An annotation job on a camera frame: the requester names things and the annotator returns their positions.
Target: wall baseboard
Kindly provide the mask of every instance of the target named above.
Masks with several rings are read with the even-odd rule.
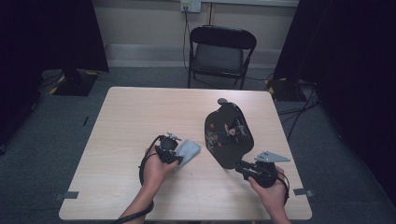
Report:
[[[106,44],[109,67],[182,67],[189,63],[189,48],[174,46]],[[251,68],[275,68],[281,49],[256,49]]]

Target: table surface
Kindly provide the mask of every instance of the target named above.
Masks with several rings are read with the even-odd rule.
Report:
[[[220,167],[205,146],[205,118],[217,110],[217,100],[237,104],[254,138],[244,161],[268,150],[290,158],[277,165],[290,181],[285,206],[292,220],[305,220],[312,211],[290,148],[266,91],[225,91],[113,87],[106,96],[90,139],[64,199],[64,220],[117,219],[140,189],[138,165],[155,137],[172,132],[201,146],[201,151],[171,174],[154,198],[147,220],[259,220],[269,219],[257,193],[235,170]]]

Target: black object on floor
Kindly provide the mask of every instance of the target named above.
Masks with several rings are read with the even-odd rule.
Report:
[[[265,85],[274,101],[305,102],[306,98],[299,86],[290,85],[286,80],[266,80]]]
[[[96,73],[78,72],[81,80],[78,84],[70,83],[70,80],[61,77],[55,88],[51,90],[53,95],[69,95],[69,96],[88,96],[91,88],[97,79]]]

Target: light blue cloth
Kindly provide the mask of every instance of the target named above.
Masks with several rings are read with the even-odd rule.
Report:
[[[190,140],[185,140],[176,150],[176,155],[183,157],[183,161],[180,163],[180,165],[175,169],[175,172],[178,171],[183,165],[185,165],[187,162],[189,162],[196,154],[199,153],[201,150],[201,147],[190,141]]]

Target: cable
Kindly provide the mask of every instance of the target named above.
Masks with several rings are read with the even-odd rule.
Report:
[[[294,118],[294,117],[296,117],[298,114],[295,114],[295,115],[293,115],[293,116],[291,116],[291,117],[289,117],[289,118],[286,118],[285,120],[283,120],[282,122],[281,122],[281,124],[285,124],[286,123],[286,121],[288,121],[289,119],[292,119],[292,118]]]
[[[144,169],[145,169],[146,161],[151,156],[157,154],[157,153],[153,153],[153,154],[149,155],[149,152],[151,151],[151,149],[154,146],[155,142],[157,142],[157,140],[160,139],[160,138],[161,138],[161,136],[159,135],[158,137],[156,137],[154,139],[154,141],[152,141],[151,145],[146,150],[145,157],[143,157],[143,160],[140,163],[140,166],[139,166],[139,179],[140,179],[140,184],[141,185],[143,185],[143,172],[144,172]],[[121,217],[121,218],[115,220],[114,222],[112,222],[111,224],[121,224],[121,223],[130,221],[132,219],[135,219],[135,218],[138,218],[138,217],[142,217],[142,216],[148,214],[149,212],[151,212],[153,208],[154,208],[154,201],[151,201],[150,205],[145,210],[137,212],[137,213],[134,213],[134,214],[131,214],[131,215],[127,216],[127,217]]]
[[[267,81],[270,80],[268,78],[255,78],[255,77],[245,77],[246,79],[258,80],[258,81]]]
[[[189,31],[189,39],[190,39],[190,26],[189,26],[189,20],[187,19],[187,10],[184,10],[184,16],[186,19],[186,25],[184,26],[184,36],[183,36],[183,63],[184,63],[184,68],[186,69],[187,73],[189,73],[189,69],[187,68],[186,65],[186,55],[184,52],[184,49],[186,47],[186,33]]]
[[[280,172],[277,172],[279,175],[283,175],[283,177],[285,177],[285,179],[286,179],[286,181],[288,182],[288,184],[286,184],[286,182],[282,179],[282,178],[280,178],[279,176],[277,176],[276,177],[276,179],[278,179],[282,184],[283,184],[283,186],[285,186],[285,202],[284,202],[284,204],[286,204],[286,202],[288,201],[288,198],[289,198],[289,192],[290,192],[290,183],[289,183],[289,180],[288,180],[288,178],[284,175],[284,174],[282,174],[282,173],[280,173]]]
[[[271,77],[274,76],[274,72],[270,73],[270,75],[268,75],[267,79],[271,80]]]
[[[289,134],[288,134],[288,137],[287,137],[288,142],[290,140],[291,132],[293,131],[293,129],[295,127],[295,124],[297,123],[298,118],[303,114],[304,111],[306,111],[306,107],[308,106],[308,103],[311,101],[311,98],[312,98],[312,95],[314,94],[314,92],[315,92],[315,88],[312,89],[311,94],[309,95],[308,100],[306,100],[306,103],[305,103],[304,107],[297,114],[297,118],[294,120],[293,124],[291,125],[291,128],[289,130]]]
[[[302,110],[308,110],[311,109],[312,107],[316,106],[320,104],[320,100],[317,100],[316,102],[314,102],[312,105],[310,105],[309,107],[306,108],[294,108],[294,109],[289,109],[289,110],[284,110],[284,111],[280,111],[277,114],[278,115],[286,115],[286,114],[293,114],[293,113],[298,113]]]
[[[212,8],[213,8],[213,3],[210,3],[210,10],[209,10],[209,25],[212,23]]]

